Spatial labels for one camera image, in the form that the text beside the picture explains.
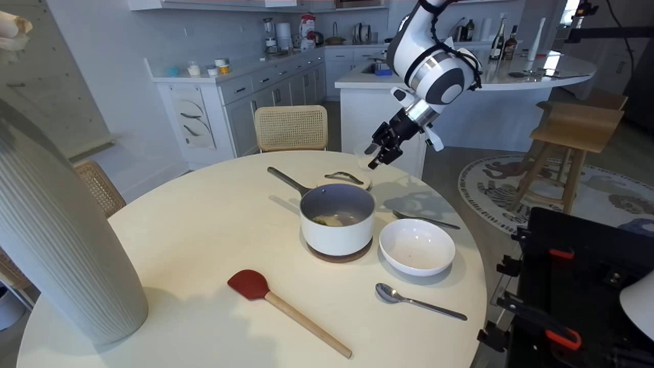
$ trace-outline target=kitchen island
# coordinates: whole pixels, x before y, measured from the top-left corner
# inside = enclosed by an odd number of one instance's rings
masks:
[[[476,58],[482,65],[482,89],[463,92],[433,125],[446,148],[528,152],[529,133],[542,117],[535,104],[548,101],[551,89],[586,82],[596,70],[558,51],[535,59],[537,75],[519,75],[528,65],[521,56],[501,64],[489,64],[482,51]],[[398,75],[370,74],[370,64],[361,64],[335,82],[341,92],[344,152],[361,153],[378,125],[400,109],[391,96],[395,86],[402,86]],[[395,165],[421,178],[424,149],[424,139],[407,142]]]

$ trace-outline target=kitchen counter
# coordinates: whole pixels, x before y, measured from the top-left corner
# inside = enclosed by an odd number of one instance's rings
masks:
[[[241,56],[231,59],[227,75],[207,75],[207,70],[214,67],[211,56],[197,61],[203,75],[190,78],[185,67],[187,59],[180,61],[180,58],[147,58],[144,70],[155,84],[223,84],[241,75],[256,74],[263,67],[275,67],[288,61],[301,61],[302,58],[322,54],[322,48],[307,49],[307,51],[293,51],[288,56],[266,58],[259,61],[259,56]]]
[[[473,51],[482,67],[482,89],[481,92],[490,91],[542,91],[542,89],[556,89],[556,86],[570,86],[586,82],[595,75],[595,65],[583,59],[575,59],[561,56],[558,51],[549,51],[535,59],[535,67],[542,70],[539,75],[512,75],[521,74],[528,65],[528,59],[515,58],[512,61],[489,64],[487,51]],[[363,74],[370,64],[361,64],[359,67],[351,70],[344,78],[335,82],[337,89],[395,89],[400,86],[402,80],[393,75],[373,75]]]
[[[548,101],[551,89],[586,82],[595,65],[549,51],[535,59],[539,75],[512,75],[526,70],[526,58],[489,64],[484,51],[476,51],[482,65],[482,89],[466,91],[433,122],[433,130],[446,148],[473,148],[501,152],[528,152],[529,133],[539,122],[537,103]],[[395,117],[400,104],[391,89],[402,86],[398,75],[363,74],[361,64],[335,82],[341,94],[341,148],[348,153],[361,153],[379,122]],[[424,139],[410,139],[402,146],[397,167],[423,173]]]

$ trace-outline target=round table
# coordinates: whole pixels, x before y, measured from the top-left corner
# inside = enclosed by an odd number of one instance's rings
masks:
[[[19,368],[93,366],[470,366],[484,326],[487,282],[481,251],[457,212],[421,179],[370,158],[332,152],[262,153],[176,178],[132,200],[112,229],[142,282],[149,317],[130,338],[93,347],[41,299],[26,324]],[[375,231],[351,257],[322,257],[301,238],[301,195],[266,172],[275,165],[307,186],[348,169],[370,179]],[[462,229],[451,268],[433,279],[395,271],[379,256],[389,208],[432,212]],[[348,359],[266,300],[227,287],[258,269],[270,290],[351,347]],[[373,284],[467,314],[457,321],[413,304],[387,304]]]

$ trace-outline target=rug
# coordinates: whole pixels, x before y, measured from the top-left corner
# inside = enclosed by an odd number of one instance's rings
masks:
[[[523,178],[521,160],[523,156],[479,160],[467,163],[457,178],[462,199],[505,233],[528,227],[532,207],[560,211],[560,207],[539,204],[528,196],[515,207],[517,184]],[[556,178],[558,165],[558,162],[546,163],[542,175]],[[546,196],[561,193],[548,179],[533,183],[532,190]],[[654,238],[654,189],[585,165],[570,214]]]

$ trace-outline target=wooden handle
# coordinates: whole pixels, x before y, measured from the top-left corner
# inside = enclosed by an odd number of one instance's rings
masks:
[[[337,341],[332,336],[328,336],[322,328],[318,328],[317,324],[312,324],[308,317],[304,317],[301,310],[297,310],[295,307],[289,307],[284,299],[267,293],[266,300],[270,304],[273,304],[275,309],[280,309],[282,313],[286,313],[289,319],[295,319],[297,324],[301,324],[304,330],[308,330],[312,336],[320,338],[327,346],[330,346],[335,351],[339,351],[346,357],[351,357],[351,349],[348,346],[344,346],[341,341]]]

